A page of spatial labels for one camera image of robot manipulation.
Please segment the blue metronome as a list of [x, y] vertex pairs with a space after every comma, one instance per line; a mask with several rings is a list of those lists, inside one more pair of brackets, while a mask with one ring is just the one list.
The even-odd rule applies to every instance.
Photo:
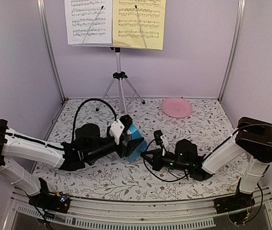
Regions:
[[124, 156], [124, 159], [129, 163], [137, 160], [141, 156], [141, 153], [147, 148], [146, 140], [134, 124], [132, 124], [124, 134], [123, 143], [126, 144], [127, 147], [127, 154]]

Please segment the white perforated music stand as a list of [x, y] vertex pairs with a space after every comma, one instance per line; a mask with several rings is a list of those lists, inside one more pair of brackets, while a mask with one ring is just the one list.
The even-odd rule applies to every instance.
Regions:
[[121, 109], [122, 113], [127, 112], [127, 105], [126, 105], [126, 101], [125, 101], [124, 88], [123, 88], [123, 83], [125, 83], [125, 82], [133, 90], [133, 95], [137, 96], [142, 104], [145, 103], [144, 99], [139, 95], [137, 90], [133, 87], [132, 83], [129, 81], [126, 73], [123, 72], [121, 69], [120, 52], [121, 52], [122, 48], [126, 48], [126, 47], [114, 46], [113, 43], [111, 43], [111, 44], [86, 44], [86, 45], [74, 45], [74, 46], [108, 46], [111, 48], [111, 50], [113, 50], [115, 52], [117, 71], [113, 74], [113, 78], [112, 78], [110, 84], [108, 85], [103, 97], [106, 98], [108, 96], [108, 92], [109, 92], [111, 86], [114, 84], [114, 82], [118, 82], [119, 102], [120, 102], [120, 109]]

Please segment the yellow sheet music page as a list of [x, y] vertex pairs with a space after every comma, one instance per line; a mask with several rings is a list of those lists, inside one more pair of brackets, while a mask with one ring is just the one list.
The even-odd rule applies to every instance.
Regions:
[[162, 50], [165, 14], [165, 0], [114, 0], [113, 45]]

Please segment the white sheet music page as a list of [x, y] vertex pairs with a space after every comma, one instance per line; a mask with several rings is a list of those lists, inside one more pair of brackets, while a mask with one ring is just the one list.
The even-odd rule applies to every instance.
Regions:
[[64, 1], [68, 45], [111, 44], [113, 1]]

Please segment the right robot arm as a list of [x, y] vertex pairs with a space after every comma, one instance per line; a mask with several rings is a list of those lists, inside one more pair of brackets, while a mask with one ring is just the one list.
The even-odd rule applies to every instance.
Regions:
[[166, 150], [161, 139], [161, 131], [156, 132], [158, 149], [141, 153], [148, 171], [169, 168], [183, 171], [183, 178], [197, 181], [211, 178], [219, 169], [242, 154], [249, 154], [248, 167], [237, 185], [237, 193], [230, 199], [235, 209], [242, 208], [249, 200], [260, 178], [272, 163], [272, 124], [249, 117], [242, 117], [237, 128], [208, 155], [199, 156], [197, 146], [187, 139], [177, 142], [175, 152]]

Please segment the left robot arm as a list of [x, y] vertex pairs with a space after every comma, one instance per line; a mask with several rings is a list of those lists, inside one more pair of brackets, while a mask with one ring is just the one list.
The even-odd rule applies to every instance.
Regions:
[[59, 170], [73, 172], [93, 165], [98, 159], [115, 152], [120, 158], [138, 157], [145, 145], [130, 118], [126, 122], [115, 120], [105, 137], [100, 136], [98, 125], [88, 123], [76, 129], [76, 138], [71, 142], [52, 143], [22, 135], [8, 128], [7, 121], [0, 119], [0, 175], [11, 184], [34, 196], [43, 208], [54, 203], [43, 179], [31, 176], [13, 157], [45, 163]]

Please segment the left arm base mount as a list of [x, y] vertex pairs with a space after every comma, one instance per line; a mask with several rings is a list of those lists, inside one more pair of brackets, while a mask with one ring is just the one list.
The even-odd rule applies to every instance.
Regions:
[[29, 204], [46, 211], [67, 214], [71, 203], [69, 196], [62, 192], [50, 193], [46, 182], [41, 181], [40, 186], [37, 195], [29, 196]]

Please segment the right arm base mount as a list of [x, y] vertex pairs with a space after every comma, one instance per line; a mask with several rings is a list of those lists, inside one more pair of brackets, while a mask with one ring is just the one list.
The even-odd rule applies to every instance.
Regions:
[[245, 194], [239, 190], [234, 195], [217, 198], [213, 202], [217, 214], [233, 212], [228, 214], [228, 217], [236, 225], [246, 223], [250, 215], [250, 211], [247, 211], [247, 208], [255, 205], [252, 193]]

